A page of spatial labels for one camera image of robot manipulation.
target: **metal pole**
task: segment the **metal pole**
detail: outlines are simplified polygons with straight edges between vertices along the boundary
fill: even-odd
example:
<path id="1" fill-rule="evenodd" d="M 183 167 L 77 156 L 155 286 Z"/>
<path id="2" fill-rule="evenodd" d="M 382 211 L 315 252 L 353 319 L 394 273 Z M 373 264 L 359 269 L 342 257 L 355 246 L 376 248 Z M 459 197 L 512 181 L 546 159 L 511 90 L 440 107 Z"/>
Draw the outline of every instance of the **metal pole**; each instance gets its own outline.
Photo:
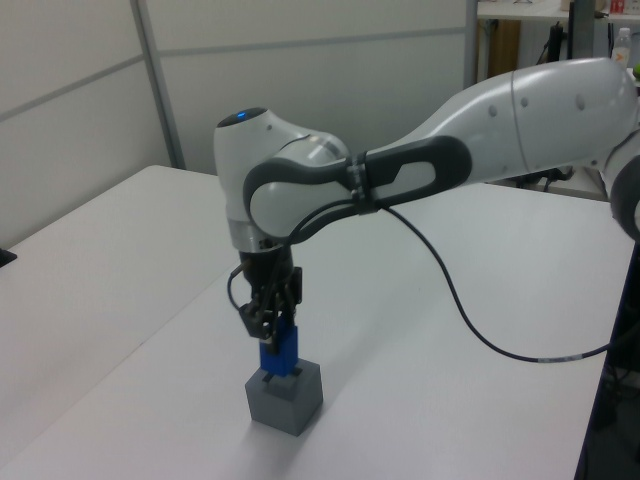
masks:
<path id="1" fill-rule="evenodd" d="M 591 58 L 596 0 L 575 0 L 574 3 L 573 58 Z"/>

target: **bottle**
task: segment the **bottle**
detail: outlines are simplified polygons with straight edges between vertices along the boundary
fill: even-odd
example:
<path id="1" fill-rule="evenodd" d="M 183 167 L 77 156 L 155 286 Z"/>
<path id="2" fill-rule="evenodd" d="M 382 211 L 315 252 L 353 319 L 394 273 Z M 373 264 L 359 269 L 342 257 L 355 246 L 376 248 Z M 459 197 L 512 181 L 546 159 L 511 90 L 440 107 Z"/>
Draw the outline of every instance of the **bottle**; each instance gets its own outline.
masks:
<path id="1" fill-rule="evenodd" d="M 615 60 L 622 68 L 627 68 L 629 64 L 629 54 L 631 53 L 631 30 L 621 28 L 618 38 L 613 44 L 611 59 Z"/>

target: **black stand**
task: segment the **black stand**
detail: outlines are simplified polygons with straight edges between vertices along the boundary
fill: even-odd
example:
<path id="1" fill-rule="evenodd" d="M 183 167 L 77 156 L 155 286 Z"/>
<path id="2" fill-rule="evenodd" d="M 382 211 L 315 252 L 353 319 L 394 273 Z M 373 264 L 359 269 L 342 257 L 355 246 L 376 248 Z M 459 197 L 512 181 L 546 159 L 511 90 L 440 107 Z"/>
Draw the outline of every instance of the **black stand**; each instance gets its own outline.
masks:
<path id="1" fill-rule="evenodd" d="M 16 258 L 18 258 L 18 256 L 15 253 L 11 253 L 0 248 L 0 268 L 4 267 L 8 263 L 13 262 Z"/>

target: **white wall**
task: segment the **white wall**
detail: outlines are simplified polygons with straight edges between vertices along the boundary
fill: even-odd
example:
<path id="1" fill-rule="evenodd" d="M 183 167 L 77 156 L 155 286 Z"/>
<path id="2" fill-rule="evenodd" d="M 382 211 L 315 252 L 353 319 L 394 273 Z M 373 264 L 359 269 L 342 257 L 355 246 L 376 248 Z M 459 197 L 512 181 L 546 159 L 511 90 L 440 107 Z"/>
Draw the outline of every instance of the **white wall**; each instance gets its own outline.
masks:
<path id="1" fill-rule="evenodd" d="M 129 0 L 0 0 L 0 246 L 169 157 Z"/>
<path id="2" fill-rule="evenodd" d="M 422 123 L 464 86 L 476 2 L 142 1 L 189 170 L 215 173 L 230 113 L 270 108 L 353 152 Z"/>

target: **blue block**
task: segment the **blue block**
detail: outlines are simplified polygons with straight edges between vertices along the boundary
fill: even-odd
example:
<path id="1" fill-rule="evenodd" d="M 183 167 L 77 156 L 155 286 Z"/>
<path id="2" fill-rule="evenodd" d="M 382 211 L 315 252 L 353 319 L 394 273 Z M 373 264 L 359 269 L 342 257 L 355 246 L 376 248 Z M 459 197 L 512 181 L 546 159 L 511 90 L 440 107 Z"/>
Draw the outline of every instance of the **blue block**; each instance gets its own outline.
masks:
<path id="1" fill-rule="evenodd" d="M 295 325 L 290 327 L 284 324 L 282 319 L 278 328 L 278 339 L 280 352 L 277 355 L 271 355 L 267 352 L 267 346 L 260 344 L 260 368 L 272 375 L 286 377 L 295 368 L 298 363 L 298 327 Z"/>

